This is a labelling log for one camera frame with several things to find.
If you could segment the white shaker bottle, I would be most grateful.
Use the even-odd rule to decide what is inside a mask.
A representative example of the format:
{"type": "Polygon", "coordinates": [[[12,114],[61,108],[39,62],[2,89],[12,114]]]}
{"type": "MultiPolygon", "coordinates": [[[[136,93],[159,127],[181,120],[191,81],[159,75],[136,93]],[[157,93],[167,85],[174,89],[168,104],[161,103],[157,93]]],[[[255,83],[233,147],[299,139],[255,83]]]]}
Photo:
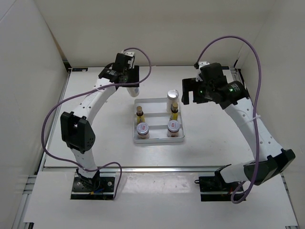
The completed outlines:
{"type": "Polygon", "coordinates": [[[173,103],[177,103],[179,101],[179,92],[175,89],[169,90],[167,92],[167,103],[166,103],[166,111],[171,111],[171,106],[173,103]]]}
{"type": "Polygon", "coordinates": [[[127,91],[131,97],[137,97],[140,93],[139,87],[128,87],[127,91]]]}

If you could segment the yellow small bottle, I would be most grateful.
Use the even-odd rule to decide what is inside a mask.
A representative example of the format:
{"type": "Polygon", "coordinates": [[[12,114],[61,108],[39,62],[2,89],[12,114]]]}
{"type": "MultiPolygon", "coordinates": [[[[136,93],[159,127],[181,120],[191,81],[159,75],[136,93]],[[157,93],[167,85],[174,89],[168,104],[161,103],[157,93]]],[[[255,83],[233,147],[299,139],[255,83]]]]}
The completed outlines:
{"type": "Polygon", "coordinates": [[[171,120],[176,120],[178,119],[178,103],[174,102],[171,104],[171,116],[170,116],[170,121],[171,120]]]}
{"type": "Polygon", "coordinates": [[[141,106],[136,107],[137,124],[144,123],[145,117],[141,106]]]}

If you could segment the sauce jar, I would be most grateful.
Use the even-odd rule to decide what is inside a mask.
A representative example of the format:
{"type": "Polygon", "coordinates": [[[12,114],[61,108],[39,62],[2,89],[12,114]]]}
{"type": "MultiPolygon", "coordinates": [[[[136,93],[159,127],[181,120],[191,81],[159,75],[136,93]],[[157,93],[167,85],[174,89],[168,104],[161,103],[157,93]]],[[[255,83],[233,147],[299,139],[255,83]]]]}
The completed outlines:
{"type": "Polygon", "coordinates": [[[180,131],[180,124],[177,120],[169,121],[167,125],[167,136],[168,137],[178,137],[180,131]]]}
{"type": "Polygon", "coordinates": [[[150,136],[149,126],[145,122],[139,123],[136,127],[136,131],[139,139],[148,139],[150,136]]]}

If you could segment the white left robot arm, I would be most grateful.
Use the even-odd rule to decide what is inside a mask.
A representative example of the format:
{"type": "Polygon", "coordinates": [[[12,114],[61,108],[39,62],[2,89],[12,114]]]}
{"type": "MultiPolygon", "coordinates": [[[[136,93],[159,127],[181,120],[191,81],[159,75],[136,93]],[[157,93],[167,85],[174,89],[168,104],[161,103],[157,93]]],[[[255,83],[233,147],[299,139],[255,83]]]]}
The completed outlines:
{"type": "Polygon", "coordinates": [[[115,62],[106,66],[98,75],[94,92],[71,112],[63,112],[60,117],[61,137],[71,149],[78,163],[77,175],[81,183],[89,190],[95,191],[100,185],[100,175],[94,162],[92,147],[95,133],[92,123],[107,101],[122,83],[132,97],[139,95],[139,66],[134,65],[135,54],[123,52],[116,55],[115,62]]]}

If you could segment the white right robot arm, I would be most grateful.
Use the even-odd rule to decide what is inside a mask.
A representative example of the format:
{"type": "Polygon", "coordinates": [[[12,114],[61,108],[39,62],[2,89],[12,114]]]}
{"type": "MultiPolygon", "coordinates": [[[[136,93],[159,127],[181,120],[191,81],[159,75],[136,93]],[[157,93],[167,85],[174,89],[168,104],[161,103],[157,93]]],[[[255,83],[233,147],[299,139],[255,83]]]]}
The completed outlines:
{"type": "Polygon", "coordinates": [[[189,93],[197,104],[214,102],[231,117],[245,140],[254,160],[227,165],[215,172],[214,186],[221,191],[233,182],[255,179],[259,186],[282,173],[295,159],[291,149],[284,149],[270,134],[254,111],[250,95],[240,81],[228,82],[219,63],[202,65],[194,78],[182,80],[182,103],[189,104],[189,93]]]}

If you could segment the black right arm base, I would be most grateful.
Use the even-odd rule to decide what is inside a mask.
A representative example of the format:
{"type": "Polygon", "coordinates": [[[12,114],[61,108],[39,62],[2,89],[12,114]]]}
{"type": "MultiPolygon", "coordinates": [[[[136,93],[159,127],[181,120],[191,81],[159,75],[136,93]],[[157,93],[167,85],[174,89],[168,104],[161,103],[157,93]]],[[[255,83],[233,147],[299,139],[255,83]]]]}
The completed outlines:
{"type": "Polygon", "coordinates": [[[220,178],[213,175],[200,175],[194,183],[199,186],[201,202],[228,202],[241,182],[221,183],[220,178]]]}

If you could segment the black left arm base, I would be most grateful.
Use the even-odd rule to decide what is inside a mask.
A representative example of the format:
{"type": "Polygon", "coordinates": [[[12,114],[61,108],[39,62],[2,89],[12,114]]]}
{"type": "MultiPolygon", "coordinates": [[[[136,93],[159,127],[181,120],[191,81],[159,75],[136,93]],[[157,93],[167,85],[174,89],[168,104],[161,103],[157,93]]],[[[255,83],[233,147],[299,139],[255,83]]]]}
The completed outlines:
{"type": "Polygon", "coordinates": [[[97,172],[86,178],[75,172],[70,199],[73,200],[115,200],[122,173],[97,172]]]}

